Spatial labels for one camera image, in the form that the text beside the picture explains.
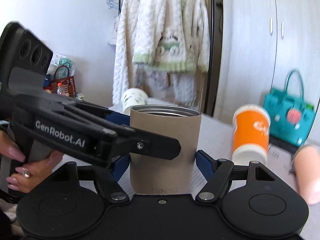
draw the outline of wardrobe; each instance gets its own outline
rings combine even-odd
[[[304,80],[305,100],[320,99],[320,0],[223,0],[223,41],[214,117],[231,123],[244,104],[263,104],[283,89],[293,68]],[[293,77],[289,92],[299,96]],[[320,111],[308,140],[320,144]]]

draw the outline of ring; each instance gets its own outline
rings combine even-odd
[[[22,175],[23,175],[23,177],[25,177],[25,178],[30,178],[30,174],[29,174],[29,171],[23,171],[22,172]]]

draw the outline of handbag handle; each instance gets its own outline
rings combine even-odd
[[[67,70],[68,70],[68,76],[70,75],[70,70],[69,70],[69,68],[68,68],[66,65],[61,65],[61,66],[59,66],[59,67],[56,69],[56,72],[54,73],[54,80],[56,80],[57,71],[58,71],[60,68],[62,68],[62,67],[66,67]]]
[[[287,83],[285,85],[285,89],[284,91],[285,92],[288,92],[288,86],[289,86],[289,81],[290,81],[290,78],[291,76],[293,75],[293,73],[297,73],[298,77],[299,77],[299,80],[300,80],[300,85],[301,85],[301,98],[302,100],[304,101],[304,85],[303,85],[303,80],[302,80],[302,76],[301,76],[301,73],[298,69],[293,69],[289,75],[288,75],[288,79],[287,79]]]

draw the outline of cabinet handle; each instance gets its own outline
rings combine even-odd
[[[270,35],[273,35],[273,19],[270,19]]]
[[[281,24],[281,37],[284,38],[284,22]]]

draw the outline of wall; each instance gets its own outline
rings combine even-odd
[[[117,10],[107,0],[0,0],[0,32],[19,21],[53,52],[76,62],[76,88],[85,99],[112,105],[115,48],[108,45]]]

